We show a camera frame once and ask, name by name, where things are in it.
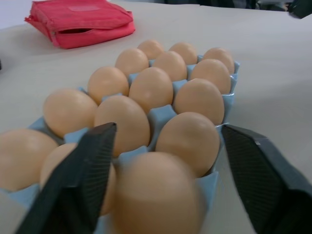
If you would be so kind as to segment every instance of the tabletop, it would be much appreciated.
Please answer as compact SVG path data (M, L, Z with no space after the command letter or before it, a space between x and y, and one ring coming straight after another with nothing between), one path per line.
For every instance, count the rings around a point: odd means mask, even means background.
M97 68L114 65L126 48L156 39L169 49L178 41L199 54L230 50L241 63L230 123L269 137L284 157L312 181L312 16L286 12L115 3L133 12L134 34L78 49L54 47L30 25L0 30L0 132L22 128L42 115L45 98L58 88L86 87ZM252 227L224 162L225 197L209 233L250 234Z

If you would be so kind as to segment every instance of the egg cup divider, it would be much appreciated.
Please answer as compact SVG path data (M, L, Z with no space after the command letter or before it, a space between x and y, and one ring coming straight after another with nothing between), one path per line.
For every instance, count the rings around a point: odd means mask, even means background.
M202 56L198 56L198 62L201 61ZM154 60L150 60L149 64L152 66ZM190 76L190 73L192 72L195 65L188 65L187 71L188 71L188 77ZM206 200L206 216L208 215L208 212L211 211L212 206L214 204L214 199L217 193L223 194L224 187L220 178L220 175L218 171L215 169L215 165L218 161L220 151L223 146L223 137L221 134L222 125L226 122L229 111L233 105L234 102L234 88L237 83L237 72L239 69L239 63L235 62L235 73L231 74L231 91L229 94L222 95L223 101L224 101L224 107L225 107L225 114L224 119L221 125L217 125L216 129L218 130L219 136L220 136L220 147L219 147L219 153L216 158L216 161L214 162L214 165L212 166L212 169L210 170L210 174L205 175L201 178L197 178L196 182L201 188L201 191L203 192L204 198ZM130 74L129 75L129 86L132 84L133 80L136 78L137 74ZM174 89L174 97L176 96L178 90L187 82L188 80L180 80L173 82L173 89ZM80 91L88 94L82 87L78 88ZM133 158L139 154L150 152L155 149L156 141L159 136L159 133L162 129L162 127L174 116L176 116L176 113L174 112L171 105L166 105L159 108L153 108L149 114L148 119L150 124L152 125L154 132L153 136L151 137L151 143L149 146L141 146L133 151L124 152L120 154L117 161L121 165L128 164ZM37 119L33 124L31 124L29 129L34 129L37 131L40 131L42 133L47 134L51 138L53 138L59 145L62 145L64 143L75 143L80 140L80 138L88 131L88 128L80 129L73 133L68 133L64 136L64 139L56 136L47 126L47 124L44 121L43 117L40 117ZM5 192L8 194L8 196L13 199L14 201L22 204L25 208L29 209L33 203L33 201L36 198L36 195L39 192L39 185L33 184L27 188L21 189L16 192L9 192L4 189L0 189L0 191ZM95 230L95 234L102 234L104 233L104 230L106 229L106 224L108 220L109 215L105 215L99 218L97 229Z

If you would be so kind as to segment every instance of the red bag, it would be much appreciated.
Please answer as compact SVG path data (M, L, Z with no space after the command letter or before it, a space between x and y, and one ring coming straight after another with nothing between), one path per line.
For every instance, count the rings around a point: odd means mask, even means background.
M132 13L106 0L34 1L25 21L64 49L113 40L135 31Z

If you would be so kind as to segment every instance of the egg tray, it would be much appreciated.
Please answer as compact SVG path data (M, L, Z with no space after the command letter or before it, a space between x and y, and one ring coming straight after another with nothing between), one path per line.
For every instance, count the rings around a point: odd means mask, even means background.
M198 62L201 61L202 56L198 56ZM149 64L152 66L154 63L154 60L150 60ZM188 65L187 66L187 72L188 72L188 78L185 80L180 80L180 81L175 81L173 82L173 89L174 89L174 98L179 91L179 89L189 80L190 74L195 67L196 64L194 65ZM225 112L224 112L224 118L222 121L222 124L217 125L216 129L219 133L220 136L220 146L219 146L219 154L216 158L216 161L212 168L206 173L205 176L201 178L197 178L196 182L198 183L199 187L202 190L202 193L204 195L205 201L206 201L206 216L208 215L208 211L211 210L212 205L214 203L215 196L220 196L220 194L223 193L223 184L220 179L219 173L217 171L217 161L220 157L220 151L223 146L223 137L221 134L221 128L224 123L227 122L227 118L229 115L229 112L231 110L231 107L234 102L234 88L237 83L237 72L239 69L239 63L235 62L235 72L234 74L231 74L231 90L229 94L223 94L223 101L224 101L224 107L225 107ZM136 78L138 74L130 74L128 77L129 81L129 86L131 86L132 82ZM88 94L82 87L78 88L80 91ZM133 151L129 152L124 152L120 154L118 159L114 159L113 163L119 164L119 166L126 166L131 160L136 157L139 154L146 153L153 151L155 149L156 141L159 136L159 133L162 129L162 127L174 116L176 116L176 112L174 111L172 105L166 105L162 106L159 108L154 108L151 109L150 112L148 113L147 117L149 120L149 123L151 125L151 128L153 130L153 135L151 137L150 144L148 146L141 146ZM37 119L33 124L31 124L29 129L37 130L40 132L43 132L50 137L52 137L59 145L62 145L64 143L74 143L74 142L79 142L80 138L88 131L88 128L83 128L80 129L76 132L73 133L68 133L64 136L64 139L59 138L56 136L47 126L47 124L44 121L43 117L40 117ZM9 192L4 189L0 189L0 191L5 192L12 200L20 203L23 205L26 209L29 209L33 203L33 201L36 198L36 195L39 193L39 185L38 184L33 184L25 189L16 191L16 192ZM97 228L95 230L95 234L102 234L105 233L104 230L106 229L108 223L106 222L109 219L109 215L105 215L99 218Z

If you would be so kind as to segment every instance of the light blue egg carton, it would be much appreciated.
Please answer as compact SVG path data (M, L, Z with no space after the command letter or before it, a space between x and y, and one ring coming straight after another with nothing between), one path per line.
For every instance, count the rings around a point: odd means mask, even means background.
M198 62L201 61L202 56L198 56ZM173 89L174 89L174 98L178 92L178 90L189 80L190 74L193 70L195 65L188 65L187 71L188 71L188 79L175 81L173 82ZM223 147L223 137L221 134L221 129L224 123L227 122L227 118L229 115L229 112L231 110L231 107L234 102L234 88L237 83L237 72L239 69L239 63L235 62L235 73L231 74L231 91L229 94L222 95L223 101L224 101L224 107L225 107L225 113L224 118L221 125L217 125L216 129L220 136L220 146L219 146L219 153ZM129 86L131 86L134 79L137 77L138 74L130 74L128 77ZM82 87L78 88L80 91L88 94ZM102 101L104 101L108 96L105 96L102 98ZM151 137L150 144L148 146L141 146L135 150L124 152L120 154L118 159L114 159L114 163L119 164L121 167L127 166L129 162L133 160L134 157L136 157L139 154L151 152L155 149L156 141L159 136L159 133L163 126L174 116L176 116L176 112L174 111L172 105L166 105L159 108L153 108L148 113L147 117L150 122L153 135ZM33 124L31 124L29 129L34 129L40 132L43 132L47 135L49 135L51 138L53 138L59 145L62 145L64 143L76 143L79 142L81 137L89 130L88 128L80 129L73 133L68 133L64 136L64 139L59 138L56 136L47 126L47 124L44 121L43 117L40 117L37 119ZM220 179L219 173L217 171L217 168L215 167L215 164L212 166L212 168L207 172L207 175L196 179L197 184L201 188L203 197L206 201L206 215L208 215L208 212L211 210L215 196L218 193L217 191L223 191L223 184ZM39 193L39 185L34 184L29 186L28 188L22 189L17 192L9 192L6 190L3 190L0 188L0 191L3 191L7 193L7 195L13 199L14 201L22 204L25 208L29 209L33 203L33 201L36 198L36 195ZM107 226L109 225L109 215L102 216L98 220L97 229L95 231L95 234L103 234L106 233L105 230L107 230Z

